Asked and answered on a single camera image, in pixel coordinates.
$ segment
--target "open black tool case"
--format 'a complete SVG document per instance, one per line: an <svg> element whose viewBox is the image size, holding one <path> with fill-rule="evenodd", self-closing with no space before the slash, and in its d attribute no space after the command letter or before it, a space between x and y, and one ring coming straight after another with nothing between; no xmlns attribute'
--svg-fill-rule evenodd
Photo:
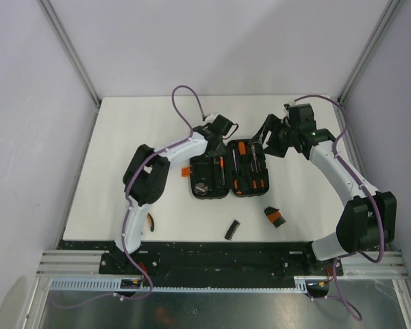
<svg viewBox="0 0 411 329"><path fill-rule="evenodd" d="M269 190L265 153L248 139L230 141L222 157L204 155L190 159L190 186L198 199L220 199L231 189L237 197L263 195Z"/></svg>

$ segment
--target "gray floor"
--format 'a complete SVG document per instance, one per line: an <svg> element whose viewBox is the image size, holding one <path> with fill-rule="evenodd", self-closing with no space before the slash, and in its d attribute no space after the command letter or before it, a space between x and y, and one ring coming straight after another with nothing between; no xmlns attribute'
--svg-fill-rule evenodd
<svg viewBox="0 0 411 329"><path fill-rule="evenodd" d="M406 328L390 280L340 284L361 311L362 323L351 318L339 302L311 302L303 294L153 293L134 302L104 297L70 310L48 302L42 328ZM97 294L56 291L51 297L69 305ZM334 287L329 294L337 295Z"/></svg>

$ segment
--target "tool kit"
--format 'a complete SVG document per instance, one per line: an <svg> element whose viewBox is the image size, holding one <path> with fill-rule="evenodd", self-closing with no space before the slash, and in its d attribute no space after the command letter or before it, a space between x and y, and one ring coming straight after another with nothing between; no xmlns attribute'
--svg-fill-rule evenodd
<svg viewBox="0 0 411 329"><path fill-rule="evenodd" d="M182 175L190 177L193 195L198 199L220 199L231 189L238 197L263 195L269 190L265 153L249 139L230 141L224 156L190 159Z"/></svg>

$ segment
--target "white wall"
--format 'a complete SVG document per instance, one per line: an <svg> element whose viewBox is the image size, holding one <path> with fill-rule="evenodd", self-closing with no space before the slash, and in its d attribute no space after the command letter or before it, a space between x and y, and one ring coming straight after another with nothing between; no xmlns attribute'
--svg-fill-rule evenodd
<svg viewBox="0 0 411 329"><path fill-rule="evenodd" d="M54 242L94 113L37 2L0 1L0 305L18 278L5 304L24 302Z"/></svg>
<svg viewBox="0 0 411 329"><path fill-rule="evenodd" d="M99 96L337 95L388 0L53 0Z"/></svg>
<svg viewBox="0 0 411 329"><path fill-rule="evenodd" d="M411 0L405 1L347 103L369 179L397 197L394 246L411 274Z"/></svg>

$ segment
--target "tabletop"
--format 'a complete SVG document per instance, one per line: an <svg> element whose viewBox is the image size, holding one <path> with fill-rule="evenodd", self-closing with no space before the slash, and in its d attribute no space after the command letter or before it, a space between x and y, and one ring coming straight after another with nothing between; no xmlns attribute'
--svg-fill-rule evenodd
<svg viewBox="0 0 411 329"><path fill-rule="evenodd" d="M283 117L290 95L203 96L205 113L217 112L239 124L230 138L251 138L270 113ZM203 124L194 97L176 97L180 111L192 126ZM337 136L340 128L333 106L322 99L305 99L315 113L318 128ZM111 241L121 231L126 211L123 174L137 147L161 147L188 134L170 97L106 97L103 99L76 194L66 223L65 241ZM347 154L344 143L338 149ZM226 241L232 221L240 226L233 241L312 241L336 228L343 212L339 196L324 175L302 154L289 149L285 158L266 155L270 189L260 197L196 199L181 168L171 167L161 198L151 206L155 220L146 222L144 241ZM279 208L286 223L275 228L264 215Z"/></svg>

